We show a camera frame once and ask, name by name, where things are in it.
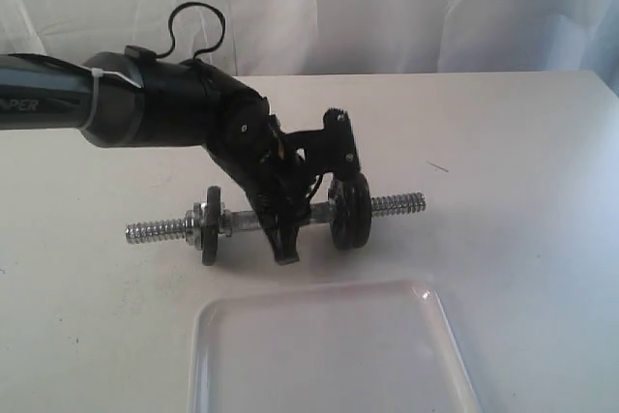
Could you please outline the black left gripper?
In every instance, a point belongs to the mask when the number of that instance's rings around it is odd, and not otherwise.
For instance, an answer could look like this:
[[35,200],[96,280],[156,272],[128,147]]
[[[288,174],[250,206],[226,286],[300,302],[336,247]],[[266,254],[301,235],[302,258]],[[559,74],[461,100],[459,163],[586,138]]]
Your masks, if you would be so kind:
[[273,114],[238,112],[231,119],[231,153],[276,263],[298,262],[300,220],[310,213],[313,177],[303,168],[289,134]]

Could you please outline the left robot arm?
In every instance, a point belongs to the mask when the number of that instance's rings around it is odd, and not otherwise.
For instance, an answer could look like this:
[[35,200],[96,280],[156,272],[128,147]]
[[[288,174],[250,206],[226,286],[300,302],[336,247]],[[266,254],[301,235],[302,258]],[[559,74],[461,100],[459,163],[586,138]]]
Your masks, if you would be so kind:
[[312,178],[268,100],[213,66],[132,48],[82,65],[4,54],[1,128],[75,129],[100,148],[200,146],[246,194],[276,262],[299,259]]

